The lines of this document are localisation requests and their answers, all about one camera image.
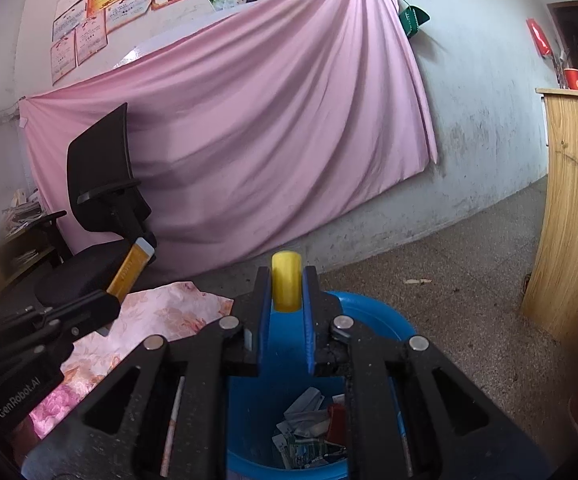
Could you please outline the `yellow cylindrical cap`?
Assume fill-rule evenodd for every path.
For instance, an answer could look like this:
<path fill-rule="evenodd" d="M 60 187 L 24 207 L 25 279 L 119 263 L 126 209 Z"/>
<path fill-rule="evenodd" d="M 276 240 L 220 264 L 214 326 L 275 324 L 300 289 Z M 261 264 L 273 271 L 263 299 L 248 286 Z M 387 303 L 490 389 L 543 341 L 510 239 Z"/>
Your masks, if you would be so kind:
<path fill-rule="evenodd" d="M 283 250 L 272 256 L 272 300 L 278 312 L 300 310 L 302 304 L 302 259 L 297 252 Z"/>

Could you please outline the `orange ointment tube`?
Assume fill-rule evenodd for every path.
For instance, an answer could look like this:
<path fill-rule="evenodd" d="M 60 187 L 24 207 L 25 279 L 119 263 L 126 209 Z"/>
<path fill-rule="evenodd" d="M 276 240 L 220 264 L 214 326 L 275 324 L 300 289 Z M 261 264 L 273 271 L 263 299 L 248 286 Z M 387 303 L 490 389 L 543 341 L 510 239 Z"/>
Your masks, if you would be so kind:
<path fill-rule="evenodd" d="M 153 255 L 155 247 L 144 237 L 138 237 L 107 288 L 108 294 L 116 297 L 119 304 L 123 304 Z"/>

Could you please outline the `wooden shelf desk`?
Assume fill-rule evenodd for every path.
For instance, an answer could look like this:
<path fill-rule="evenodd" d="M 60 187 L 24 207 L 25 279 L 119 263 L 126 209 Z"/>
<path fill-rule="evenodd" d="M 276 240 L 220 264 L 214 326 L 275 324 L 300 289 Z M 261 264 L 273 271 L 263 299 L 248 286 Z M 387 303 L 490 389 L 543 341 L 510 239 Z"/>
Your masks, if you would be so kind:
<path fill-rule="evenodd" d="M 0 240 L 0 300 L 39 268 L 60 263 L 59 249 L 43 229 L 25 229 Z"/>

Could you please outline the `blue plastic bucket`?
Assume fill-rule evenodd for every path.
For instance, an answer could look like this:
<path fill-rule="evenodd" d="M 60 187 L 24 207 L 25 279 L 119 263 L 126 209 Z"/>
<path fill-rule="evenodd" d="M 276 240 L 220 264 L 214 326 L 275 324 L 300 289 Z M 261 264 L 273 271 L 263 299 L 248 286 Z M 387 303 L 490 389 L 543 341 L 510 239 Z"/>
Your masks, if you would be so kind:
<path fill-rule="evenodd" d="M 344 479 L 347 462 L 314 469 L 288 469 L 273 437 L 284 411 L 308 388 L 324 396 L 323 407 L 344 393 L 341 377 L 315 377 L 307 368 L 303 313 L 271 314 L 266 349 L 257 377 L 229 384 L 227 477 L 230 479 Z"/>

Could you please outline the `stack of books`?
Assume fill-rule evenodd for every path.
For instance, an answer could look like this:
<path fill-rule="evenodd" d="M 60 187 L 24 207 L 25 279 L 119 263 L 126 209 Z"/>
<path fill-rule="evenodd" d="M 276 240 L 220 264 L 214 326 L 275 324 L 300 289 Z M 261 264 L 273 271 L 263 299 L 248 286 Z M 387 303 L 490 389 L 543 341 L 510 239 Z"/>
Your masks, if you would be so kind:
<path fill-rule="evenodd" d="M 21 188 L 17 190 L 10 205 L 2 211 L 2 234 L 10 237 L 38 220 L 45 214 L 39 191 L 27 195 Z"/>

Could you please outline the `pink hanging sheet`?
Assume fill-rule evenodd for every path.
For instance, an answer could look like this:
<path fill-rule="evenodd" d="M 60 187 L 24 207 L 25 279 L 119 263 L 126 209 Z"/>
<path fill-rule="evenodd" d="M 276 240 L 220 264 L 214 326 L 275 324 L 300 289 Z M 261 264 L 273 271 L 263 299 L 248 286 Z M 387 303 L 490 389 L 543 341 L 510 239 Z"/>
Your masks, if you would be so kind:
<path fill-rule="evenodd" d="M 119 105 L 163 280 L 286 244 L 438 157 L 396 0 L 263 0 L 22 100 L 47 206 L 68 205 L 69 143 Z"/>

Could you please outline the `black office chair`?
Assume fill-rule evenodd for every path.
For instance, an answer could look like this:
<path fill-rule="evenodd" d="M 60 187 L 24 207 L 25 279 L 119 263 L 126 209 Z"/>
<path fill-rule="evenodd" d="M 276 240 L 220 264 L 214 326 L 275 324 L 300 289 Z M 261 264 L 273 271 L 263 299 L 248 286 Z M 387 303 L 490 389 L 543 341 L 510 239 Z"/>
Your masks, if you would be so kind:
<path fill-rule="evenodd" d="M 146 220 L 151 209 L 134 177 L 128 141 L 128 106 L 121 104 L 70 142 L 67 190 L 71 214 L 91 233 L 114 233 L 59 264 L 35 285 L 44 307 L 58 308 L 108 288 L 137 238 L 155 245 Z"/>

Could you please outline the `wooden cabinet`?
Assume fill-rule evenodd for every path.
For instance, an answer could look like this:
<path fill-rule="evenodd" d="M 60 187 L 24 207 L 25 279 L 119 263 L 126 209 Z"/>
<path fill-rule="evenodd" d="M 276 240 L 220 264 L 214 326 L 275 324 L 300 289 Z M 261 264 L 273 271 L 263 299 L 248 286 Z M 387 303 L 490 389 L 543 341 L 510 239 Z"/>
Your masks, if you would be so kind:
<path fill-rule="evenodd" d="M 548 136 L 545 214 L 521 313 L 578 354 L 578 91 L 538 89 Z"/>

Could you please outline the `green hanging bag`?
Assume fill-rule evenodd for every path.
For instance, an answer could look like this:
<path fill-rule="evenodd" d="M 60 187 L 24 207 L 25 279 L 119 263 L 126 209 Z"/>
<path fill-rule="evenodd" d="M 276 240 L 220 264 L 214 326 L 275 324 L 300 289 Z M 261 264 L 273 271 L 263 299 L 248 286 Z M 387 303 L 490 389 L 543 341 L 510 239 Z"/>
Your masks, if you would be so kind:
<path fill-rule="evenodd" d="M 430 21 L 430 16 L 426 11 L 410 4 L 406 4 L 399 18 L 408 39 L 417 35 L 420 27 Z"/>

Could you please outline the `red cup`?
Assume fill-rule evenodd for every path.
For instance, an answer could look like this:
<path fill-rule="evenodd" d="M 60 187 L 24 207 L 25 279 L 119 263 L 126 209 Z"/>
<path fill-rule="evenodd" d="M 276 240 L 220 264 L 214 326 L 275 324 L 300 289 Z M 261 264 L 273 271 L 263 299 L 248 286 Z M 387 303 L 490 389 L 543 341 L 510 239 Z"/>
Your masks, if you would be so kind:
<path fill-rule="evenodd" d="M 566 78 L 566 88 L 578 91 L 578 69 L 571 67 L 565 68 L 563 75 L 564 78 Z"/>

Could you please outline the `wall certificates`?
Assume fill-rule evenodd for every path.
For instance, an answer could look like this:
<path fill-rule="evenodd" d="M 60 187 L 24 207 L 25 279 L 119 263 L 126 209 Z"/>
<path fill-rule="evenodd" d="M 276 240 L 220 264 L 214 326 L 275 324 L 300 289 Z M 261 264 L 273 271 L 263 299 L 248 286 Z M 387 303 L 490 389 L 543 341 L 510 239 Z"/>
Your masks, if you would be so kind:
<path fill-rule="evenodd" d="M 58 0 L 52 24 L 50 78 L 57 84 L 108 46 L 111 32 L 183 0 Z"/>

